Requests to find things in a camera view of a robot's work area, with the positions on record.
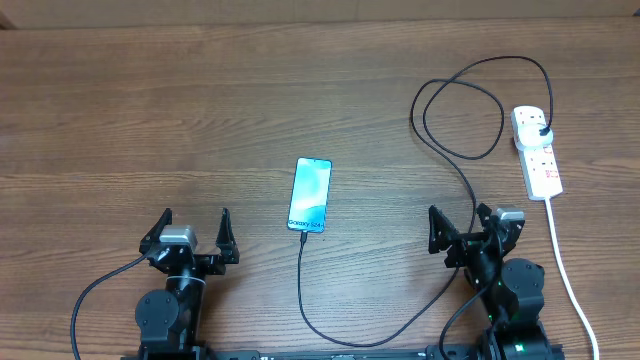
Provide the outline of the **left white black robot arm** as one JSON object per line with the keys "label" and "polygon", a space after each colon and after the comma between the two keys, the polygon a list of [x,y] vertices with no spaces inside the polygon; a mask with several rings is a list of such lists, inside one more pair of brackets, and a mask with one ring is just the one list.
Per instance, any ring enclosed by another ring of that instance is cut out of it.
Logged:
{"label": "left white black robot arm", "polygon": [[231,214],[224,208],[216,247],[217,254],[198,254],[197,238],[189,225],[174,225],[173,212],[167,208],[143,236],[140,256],[94,280],[80,294],[70,320],[70,343],[75,359],[81,358],[76,334],[80,306],[97,285],[147,260],[167,276],[163,289],[143,295],[135,309],[140,330],[136,359],[213,359],[206,343],[197,340],[202,303],[208,276],[223,275],[226,266],[237,264],[240,253],[232,232]]}

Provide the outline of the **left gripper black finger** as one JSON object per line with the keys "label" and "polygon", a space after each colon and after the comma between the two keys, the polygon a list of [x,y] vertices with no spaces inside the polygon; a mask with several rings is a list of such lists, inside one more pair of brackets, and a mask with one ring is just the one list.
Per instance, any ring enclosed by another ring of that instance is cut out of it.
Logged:
{"label": "left gripper black finger", "polygon": [[166,208],[159,220],[154,226],[143,236],[139,244],[139,252],[146,254],[154,243],[159,242],[160,235],[167,225],[172,224],[172,210]]}
{"label": "left gripper black finger", "polygon": [[239,250],[231,226],[231,214],[227,208],[222,210],[216,246],[224,263],[238,263]]}

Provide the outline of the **blue Galaxy smartphone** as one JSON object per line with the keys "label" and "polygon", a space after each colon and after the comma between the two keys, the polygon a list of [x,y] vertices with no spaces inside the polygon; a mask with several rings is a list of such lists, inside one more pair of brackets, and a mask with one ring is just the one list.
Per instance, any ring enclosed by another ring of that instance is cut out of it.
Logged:
{"label": "blue Galaxy smartphone", "polygon": [[287,228],[322,233],[325,229],[332,162],[299,158],[293,180]]}

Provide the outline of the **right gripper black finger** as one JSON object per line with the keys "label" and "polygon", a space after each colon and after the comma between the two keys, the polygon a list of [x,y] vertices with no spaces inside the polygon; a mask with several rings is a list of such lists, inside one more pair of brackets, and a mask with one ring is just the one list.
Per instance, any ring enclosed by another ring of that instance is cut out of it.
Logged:
{"label": "right gripper black finger", "polygon": [[447,250],[459,237],[459,232],[451,221],[435,205],[429,208],[428,251],[436,254]]}
{"label": "right gripper black finger", "polygon": [[489,233],[493,227],[492,209],[484,203],[480,203],[476,208],[480,224],[485,233]]}

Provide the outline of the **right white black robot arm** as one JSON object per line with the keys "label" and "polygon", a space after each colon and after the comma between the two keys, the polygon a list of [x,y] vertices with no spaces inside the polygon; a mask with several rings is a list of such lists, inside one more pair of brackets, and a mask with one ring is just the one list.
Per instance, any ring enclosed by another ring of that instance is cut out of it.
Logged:
{"label": "right white black robot arm", "polygon": [[[505,258],[521,235],[524,212],[515,208],[493,211],[480,204],[476,214],[482,230],[461,233],[440,209],[429,208],[429,252],[445,251],[445,265],[462,268],[476,294],[448,320],[427,354],[435,359],[562,359],[562,349],[551,345],[539,320],[544,306],[544,268],[527,259]],[[476,345],[446,346],[447,331],[476,301],[487,312],[489,328]]]}

